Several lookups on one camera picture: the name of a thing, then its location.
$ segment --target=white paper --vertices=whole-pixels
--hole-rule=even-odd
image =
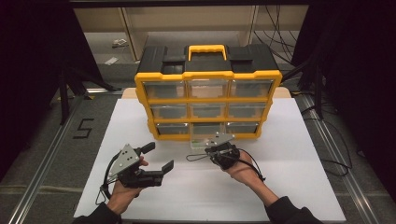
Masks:
[[[122,218],[168,222],[263,222],[269,218],[262,202],[245,185],[231,179],[209,159],[186,161],[189,142],[155,141],[144,107],[135,99],[118,100],[102,146],[82,193],[75,217],[87,216],[111,158],[127,143],[142,147],[154,141],[145,155],[145,170],[161,170],[170,160],[175,168],[161,187],[144,189]],[[294,99],[274,99],[262,137],[232,141],[257,161],[265,183],[279,196],[289,196],[297,207],[308,207],[322,221],[343,222],[345,216],[323,171],[318,154]]]

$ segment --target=gray floor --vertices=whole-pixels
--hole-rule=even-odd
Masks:
[[[111,43],[114,39],[124,38],[124,36],[122,34],[87,34],[87,38],[89,39],[92,52],[105,81],[117,87],[133,87],[133,77],[137,64],[132,61],[128,49],[111,48]],[[175,47],[177,45],[209,42],[236,45],[237,40],[236,36],[231,33],[205,34],[205,36],[194,35],[193,37],[175,34],[152,34],[148,40],[148,45],[167,44]],[[258,39],[254,38],[253,42],[257,43]],[[276,51],[282,51],[279,46],[273,44],[272,47]],[[111,57],[117,57],[119,60],[112,65],[105,65],[104,62]],[[276,60],[279,63],[279,68],[284,73],[292,68],[291,65],[282,60]],[[297,82],[298,77],[295,77],[283,83],[283,86],[287,87],[290,91],[297,91]],[[91,83],[87,83],[87,87],[97,88],[97,86]],[[75,100],[72,99],[73,93],[69,92],[69,94],[72,105]],[[112,110],[117,99],[120,98],[120,94],[90,95],[94,97],[85,98],[77,108],[70,126],[65,132],[63,142],[50,165],[49,171],[45,174],[43,183],[29,209],[24,223],[72,222],[75,208],[91,171],[97,150],[101,145]],[[312,96],[309,94],[295,96],[295,100],[301,110],[307,108],[307,102],[311,99]],[[324,95],[323,102],[325,103],[322,107],[324,118],[332,125],[328,125],[328,127],[334,138],[334,142],[345,158],[347,158],[347,150],[349,151],[353,164],[351,173],[355,176],[364,196],[372,206],[378,218],[377,223],[396,223],[395,202],[389,197],[384,187],[378,181],[367,160],[355,153],[357,148],[356,143],[342,119],[337,115],[336,108],[332,106],[331,100]],[[314,116],[315,112],[313,110],[304,113],[304,118],[313,118]],[[78,126],[83,119],[92,119],[84,122],[84,127],[92,128],[92,131],[88,138],[76,139],[76,136],[82,136],[86,133],[84,131],[78,131]],[[49,150],[52,139],[60,129],[60,120],[61,105],[57,94],[55,94],[51,103],[51,109],[47,112],[46,118],[42,120],[36,135],[31,140],[31,147],[21,152],[0,183],[0,223],[7,223],[10,219],[22,194],[40,166],[40,162]],[[322,159],[331,160],[331,153],[318,131],[316,122],[318,121],[307,120],[307,129],[311,134],[318,155]],[[338,172],[336,166],[333,164],[324,162],[323,167],[327,170]],[[331,174],[328,174],[328,178],[346,215],[347,223],[364,223],[364,218],[362,218],[358,210],[359,207],[355,204],[350,191],[347,189],[345,184],[346,178]]]

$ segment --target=yellow storage organizer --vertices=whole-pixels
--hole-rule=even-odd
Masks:
[[[201,147],[216,132],[259,137],[281,78],[265,45],[210,45],[147,47],[134,80],[154,137]]]

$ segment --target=yellow handle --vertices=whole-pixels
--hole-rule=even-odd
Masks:
[[[227,55],[225,54],[224,45],[193,45],[193,46],[189,46],[189,61],[191,61],[191,55],[193,53],[212,53],[212,52],[222,52],[224,61],[227,60]]]

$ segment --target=wire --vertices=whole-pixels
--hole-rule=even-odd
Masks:
[[[99,189],[98,195],[96,196],[96,200],[95,200],[95,204],[99,205],[100,203],[98,202],[99,199],[99,195],[102,193],[102,196],[104,198],[104,200],[102,201],[102,203],[104,203],[106,201],[106,195],[103,193],[102,189]]]
[[[273,39],[271,36],[269,36],[267,33],[265,33],[265,31],[262,31],[269,39],[271,39],[272,41],[274,41],[274,42],[276,42],[276,43],[278,43],[278,44],[284,44],[284,45],[287,45],[287,46],[289,46],[289,47],[291,47],[291,48],[295,48],[293,45],[291,45],[291,44],[287,44],[287,43],[282,43],[282,42],[280,42],[280,41],[278,41],[278,40],[275,40],[275,39]]]
[[[262,44],[265,44],[264,41],[262,41],[262,39],[257,35],[256,31],[254,31],[253,34],[259,39],[259,41],[260,41]],[[287,63],[291,63],[290,60],[285,59],[284,57],[280,56],[280,54],[278,54],[276,51],[274,51],[273,49],[271,49],[270,46],[268,46],[268,47],[269,47],[269,49],[271,50],[271,52],[272,52],[275,56],[277,56],[278,58],[282,59],[283,61],[285,61],[285,62],[287,62]]]
[[[226,155],[220,155],[221,157],[224,157],[224,158],[227,158],[227,159],[230,159],[230,160],[233,160],[233,161],[239,161],[239,162],[242,162],[242,163],[244,163],[245,165],[248,165],[250,168],[252,168],[253,170],[254,170],[254,172],[256,172],[256,174],[257,174],[257,176],[259,177],[259,179],[261,180],[261,181],[264,181],[265,180],[265,178],[263,178],[262,177],[262,172],[260,172],[260,169],[258,170],[256,167],[254,167],[252,164],[250,164],[250,163],[248,163],[247,161],[242,161],[242,160],[240,160],[240,159],[236,159],[236,158],[234,158],[234,157],[229,157],[229,156],[226,156]]]
[[[305,114],[309,110],[315,109],[315,107],[316,107],[315,105],[309,106],[307,109],[304,109],[304,110],[301,111],[301,115]]]
[[[313,92],[311,92],[311,91],[291,91],[290,92],[290,94],[291,94],[291,97],[296,97],[296,96],[299,96],[299,95],[311,95],[311,96],[315,96],[315,94],[313,93]]]
[[[245,151],[244,149],[242,149],[242,148],[238,148],[238,150],[241,150],[241,151],[246,152],[246,151]],[[256,165],[257,168],[254,167],[252,164],[248,163],[247,161],[242,161],[242,160],[236,159],[236,158],[234,158],[234,157],[226,156],[226,155],[224,155],[224,154],[219,154],[219,155],[220,155],[221,157],[224,157],[224,158],[227,158],[227,159],[230,159],[230,160],[233,160],[233,161],[240,161],[240,162],[242,162],[242,163],[244,163],[244,164],[250,166],[250,167],[256,172],[256,174],[257,174],[257,176],[259,177],[259,179],[260,179],[261,181],[264,181],[265,178],[262,177],[262,171],[260,170],[259,165],[257,164],[257,162],[254,160],[254,158],[253,158],[248,152],[246,152],[246,153],[247,153],[247,154],[249,155],[249,157],[253,160],[253,162],[255,163],[255,165]],[[200,158],[198,158],[198,159],[193,159],[193,160],[189,159],[189,157],[194,157],[194,156],[202,156],[202,157],[200,157]],[[198,161],[198,160],[201,160],[201,159],[206,158],[206,157],[209,157],[209,155],[207,155],[207,154],[193,154],[193,155],[188,155],[188,156],[186,156],[186,160],[187,160],[187,161]]]
[[[195,156],[202,156],[202,157],[200,157],[200,158],[198,158],[198,159],[193,159],[193,160],[190,160],[189,159],[189,157],[195,157]],[[193,155],[188,155],[188,156],[186,156],[186,160],[187,161],[198,161],[198,160],[201,160],[201,159],[203,159],[203,158],[206,158],[206,157],[208,157],[209,155],[207,155],[207,154],[193,154]]]
[[[334,164],[340,165],[340,166],[342,166],[344,169],[346,169],[346,171],[345,171],[343,174],[341,174],[341,175],[336,174],[336,173],[334,173],[334,172],[332,172],[332,171],[329,171],[329,170],[326,170],[326,169],[325,169],[325,171],[326,171],[327,173],[332,174],[332,175],[336,175],[336,176],[346,176],[346,175],[348,175],[348,174],[349,174],[349,170],[353,168],[353,164],[352,164],[352,159],[350,158],[350,153],[349,153],[349,148],[348,148],[348,146],[347,146],[347,142],[346,142],[346,140],[344,139],[343,135],[341,135],[340,131],[338,131],[338,129],[337,129],[333,124],[331,124],[329,121],[327,121],[327,120],[325,120],[325,119],[304,119],[304,120],[322,121],[322,122],[325,122],[326,124],[332,126],[332,127],[336,130],[336,132],[337,132],[338,135],[340,136],[341,141],[343,142],[343,144],[344,144],[344,146],[345,146],[345,148],[346,148],[346,154],[347,154],[347,158],[348,158],[349,165],[348,165],[348,164],[343,164],[343,163],[338,162],[338,161],[331,161],[331,160],[325,160],[325,159],[320,159],[320,160],[321,160],[322,162],[330,162],[330,163],[334,163]]]
[[[272,45],[272,42],[274,40],[275,33],[277,33],[278,36],[279,36],[280,42],[282,44],[282,49],[285,51],[286,57],[290,61],[289,55],[292,57],[292,54],[291,54],[291,52],[290,52],[290,50],[288,48],[288,45],[286,44],[285,40],[283,39],[283,37],[282,37],[282,35],[281,35],[280,31],[279,31],[280,30],[280,23],[279,23],[280,5],[276,6],[276,22],[274,22],[274,19],[271,16],[270,11],[268,10],[268,6],[265,6],[265,9],[266,9],[266,11],[268,13],[268,16],[270,17],[270,20],[271,20],[272,24],[274,25],[274,29],[275,29],[274,32],[273,32],[273,37],[271,38],[270,46]]]
[[[256,160],[254,160],[254,158],[250,155],[250,153],[248,153],[246,150],[244,150],[244,149],[242,149],[242,148],[238,148],[238,149],[241,150],[241,151],[246,152],[246,153],[249,155],[249,157],[253,160],[254,164],[256,164],[257,169],[259,170],[260,175],[261,175],[261,174],[262,174],[262,171],[260,170],[260,167],[259,167],[259,165],[257,164]]]
[[[297,42],[297,39],[296,39],[296,37],[294,37],[293,33],[291,31],[289,31],[289,33],[290,33],[291,37],[293,37],[294,41]]]
[[[108,182],[107,184],[113,184],[113,183],[116,183],[116,181],[117,181],[117,179],[115,179],[115,180],[112,180],[112,181],[110,181],[110,182]]]
[[[111,165],[113,164],[113,162],[119,157],[120,152],[117,153],[110,161],[110,163],[108,164],[107,168],[106,168],[106,172],[105,172],[105,178],[103,180],[103,185],[100,187],[100,190],[106,195],[106,197],[108,199],[111,198],[111,194],[110,192],[108,192],[108,185],[114,182],[107,182],[107,177],[108,177],[108,173],[110,172],[110,168]]]

